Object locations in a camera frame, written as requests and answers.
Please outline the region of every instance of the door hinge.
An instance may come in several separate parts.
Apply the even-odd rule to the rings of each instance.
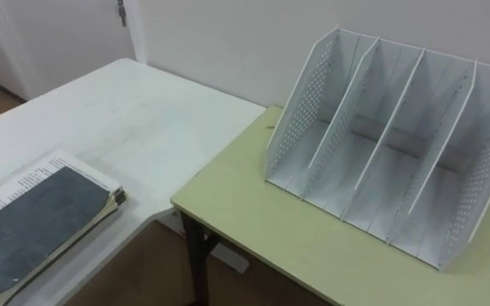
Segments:
[[[122,26],[126,26],[126,8],[124,8],[124,0],[118,1],[118,15],[122,20]]]

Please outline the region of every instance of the white door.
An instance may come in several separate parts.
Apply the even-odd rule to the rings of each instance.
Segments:
[[[41,94],[114,60],[135,59],[117,0],[0,0],[0,8]]]

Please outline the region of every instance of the white desk organizer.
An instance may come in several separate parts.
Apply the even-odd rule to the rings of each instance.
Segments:
[[[277,123],[265,178],[444,269],[490,202],[490,65],[332,31]]]

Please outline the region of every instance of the white tabletop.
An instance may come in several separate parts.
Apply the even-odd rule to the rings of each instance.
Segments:
[[[0,180],[61,148],[117,180],[129,196],[10,305],[64,303],[144,226],[169,213],[169,197],[263,110],[120,59],[2,114]]]

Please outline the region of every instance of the black table leg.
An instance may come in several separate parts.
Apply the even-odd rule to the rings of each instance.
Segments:
[[[183,212],[180,215],[185,228],[188,260],[196,298],[190,306],[207,306],[209,305],[207,256],[219,243],[219,237],[211,234],[205,239],[203,226],[199,222]]]

